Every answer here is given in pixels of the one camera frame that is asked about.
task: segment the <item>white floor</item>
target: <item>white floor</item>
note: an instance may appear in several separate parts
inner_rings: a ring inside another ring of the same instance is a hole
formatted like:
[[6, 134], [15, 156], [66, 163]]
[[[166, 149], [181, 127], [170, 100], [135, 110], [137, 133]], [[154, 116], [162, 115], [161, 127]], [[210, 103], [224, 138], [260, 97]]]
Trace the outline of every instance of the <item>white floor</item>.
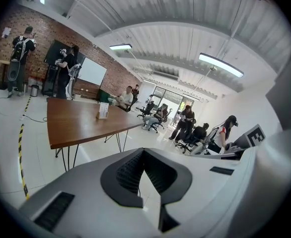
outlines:
[[[0, 97], [7, 97], [7, 91], [0, 90]], [[45, 185], [65, 172], [63, 159], [55, 158], [55, 150], [51, 150], [47, 135], [46, 122], [35, 122], [29, 118], [21, 118], [24, 114], [29, 93], [23, 97], [13, 95], [10, 99], [0, 99], [0, 196], [15, 208], [19, 208], [26, 200], [18, 160], [18, 138], [21, 125], [24, 124], [22, 135], [22, 166], [25, 182], [32, 196]], [[47, 109], [46, 97], [39, 94], [32, 97], [25, 115], [32, 119], [43, 121]], [[142, 130], [137, 127], [129, 130], [125, 150], [139, 147], [154, 147], [169, 152], [181, 153], [173, 142], [168, 139], [172, 128]], [[120, 133], [124, 142], [126, 133]], [[76, 166], [118, 153], [116, 137], [104, 143], [104, 139], [84, 143], [79, 146]], [[144, 212], [149, 220], [157, 227], [159, 218], [160, 196], [144, 173], [140, 184], [141, 196], [144, 199]]]

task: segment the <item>red brick wall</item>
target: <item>red brick wall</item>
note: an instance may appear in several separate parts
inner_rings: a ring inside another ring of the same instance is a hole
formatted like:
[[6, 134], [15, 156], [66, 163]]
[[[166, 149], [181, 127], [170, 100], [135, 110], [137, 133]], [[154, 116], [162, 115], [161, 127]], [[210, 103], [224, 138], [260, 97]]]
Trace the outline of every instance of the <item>red brick wall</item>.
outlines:
[[[33, 32], [36, 33], [37, 46], [34, 52], [29, 52], [26, 77], [31, 75], [45, 78], [47, 64], [43, 61], [52, 41], [56, 39], [69, 46], [73, 43], [78, 45], [81, 53], [107, 69], [100, 87], [105, 92], [117, 95], [121, 94], [128, 85], [140, 84], [138, 79], [121, 64], [100, 48], [93, 46], [80, 34], [43, 14], [18, 4], [13, 4], [0, 22], [0, 60], [9, 60], [13, 39], [22, 35], [28, 25], [31, 25]], [[10, 35], [6, 39], [1, 37], [5, 27], [11, 28]]]

